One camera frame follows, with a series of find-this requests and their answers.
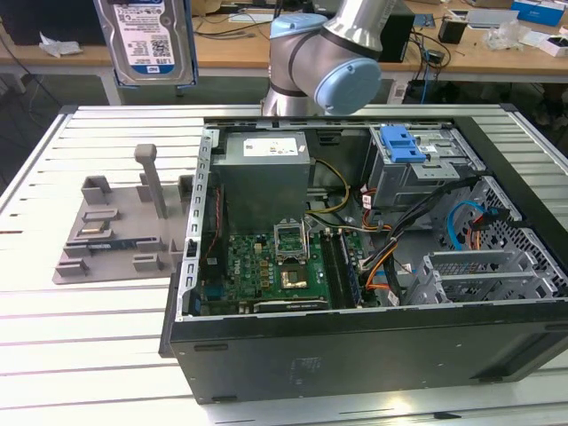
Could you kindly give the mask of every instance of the blue drive bay latch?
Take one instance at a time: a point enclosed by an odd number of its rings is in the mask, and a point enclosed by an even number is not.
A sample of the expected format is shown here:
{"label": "blue drive bay latch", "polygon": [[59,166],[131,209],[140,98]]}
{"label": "blue drive bay latch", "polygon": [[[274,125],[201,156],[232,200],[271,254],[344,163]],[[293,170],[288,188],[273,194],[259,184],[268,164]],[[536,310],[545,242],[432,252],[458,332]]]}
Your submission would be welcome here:
{"label": "blue drive bay latch", "polygon": [[416,146],[416,138],[404,126],[383,126],[381,140],[390,151],[392,162],[425,162],[426,155]]}

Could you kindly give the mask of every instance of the power supply label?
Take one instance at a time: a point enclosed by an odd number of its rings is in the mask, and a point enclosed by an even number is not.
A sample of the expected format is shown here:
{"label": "power supply label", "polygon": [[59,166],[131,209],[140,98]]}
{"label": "power supply label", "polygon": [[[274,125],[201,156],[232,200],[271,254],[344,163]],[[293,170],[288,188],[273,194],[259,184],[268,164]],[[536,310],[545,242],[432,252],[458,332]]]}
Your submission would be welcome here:
{"label": "power supply label", "polygon": [[298,155],[298,147],[294,138],[252,138],[243,144],[245,157],[279,157]]}

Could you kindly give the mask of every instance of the slotted metal table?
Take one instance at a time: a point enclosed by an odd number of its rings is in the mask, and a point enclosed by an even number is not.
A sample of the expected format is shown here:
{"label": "slotted metal table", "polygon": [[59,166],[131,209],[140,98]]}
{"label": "slotted metal table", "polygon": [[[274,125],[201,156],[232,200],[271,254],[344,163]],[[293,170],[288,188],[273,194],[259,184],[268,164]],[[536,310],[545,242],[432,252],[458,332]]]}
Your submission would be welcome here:
{"label": "slotted metal table", "polygon": [[[198,406],[177,362],[157,353],[169,280],[51,283],[85,176],[134,185],[134,147],[153,143],[162,181],[175,183],[193,172],[205,118],[259,113],[257,106],[62,110],[0,198],[0,424],[368,425],[438,422],[435,413],[461,417],[444,425],[568,422],[568,353],[519,383]],[[568,226],[566,160],[520,114],[371,106],[359,115],[473,117]]]}

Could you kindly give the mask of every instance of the desk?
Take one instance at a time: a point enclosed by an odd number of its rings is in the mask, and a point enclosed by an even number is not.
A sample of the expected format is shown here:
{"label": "desk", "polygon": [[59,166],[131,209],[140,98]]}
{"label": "desk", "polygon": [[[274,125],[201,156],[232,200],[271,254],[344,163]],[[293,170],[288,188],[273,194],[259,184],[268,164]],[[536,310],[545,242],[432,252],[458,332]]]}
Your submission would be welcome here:
{"label": "desk", "polygon": [[[441,17],[447,9],[467,9],[460,0],[449,4],[432,5],[408,2],[416,13],[433,13]],[[210,20],[221,20],[213,16]],[[522,21],[542,32],[554,33],[555,29]],[[561,24],[568,24],[565,13]],[[248,24],[224,21],[217,24],[205,22],[201,32],[219,32]],[[268,34],[268,24],[260,27]],[[438,29],[425,28],[424,34],[436,37]],[[459,45],[448,45],[452,62],[440,74],[440,81],[464,82],[513,82],[513,83],[568,83],[568,59],[552,58],[536,48],[526,47],[524,51],[489,51],[482,43],[485,31],[465,30]],[[242,40],[219,41],[197,36],[195,38],[199,73],[202,76],[268,76],[269,43],[257,35]],[[56,75],[97,75],[105,88],[109,105],[121,105],[120,91],[114,83],[114,71],[105,46],[84,46],[79,55],[57,59],[50,57],[35,46],[13,46],[13,52],[33,73]],[[411,45],[401,63],[383,63],[383,78],[394,80],[390,89],[389,103],[402,103],[406,85],[420,66],[418,49]],[[20,74],[21,68],[14,64],[5,49],[0,46],[0,74]]]}
{"label": "desk", "polygon": [[[85,176],[136,185],[134,147],[154,143],[160,178],[174,184],[194,173],[187,151],[200,143],[191,135],[201,134],[202,121],[187,118],[259,113],[257,106],[87,106],[56,118],[0,198],[0,424],[439,424],[434,412],[463,416],[444,426],[564,423],[568,353],[519,383],[198,406],[178,363],[157,354],[168,279],[51,282]],[[372,106],[358,115],[404,113],[472,116],[504,154],[512,146],[540,151],[536,163],[529,155],[517,167],[543,192],[568,170],[530,124],[498,106]]]}

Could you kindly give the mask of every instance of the green motherboard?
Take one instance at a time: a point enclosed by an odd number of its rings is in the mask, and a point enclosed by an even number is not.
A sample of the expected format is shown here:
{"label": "green motherboard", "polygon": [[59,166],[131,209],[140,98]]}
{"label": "green motherboard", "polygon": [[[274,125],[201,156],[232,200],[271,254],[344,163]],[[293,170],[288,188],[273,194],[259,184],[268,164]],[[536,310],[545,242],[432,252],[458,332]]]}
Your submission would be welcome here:
{"label": "green motherboard", "polygon": [[[357,233],[344,234],[348,257],[353,268],[363,257]],[[311,233],[307,241],[309,257],[305,262],[276,258],[273,234],[231,235],[228,244],[227,274],[222,287],[206,285],[203,289],[205,314],[234,313],[238,304],[259,301],[330,300],[327,268],[322,253],[322,239],[326,236]],[[298,234],[280,236],[278,249],[302,249]]]}

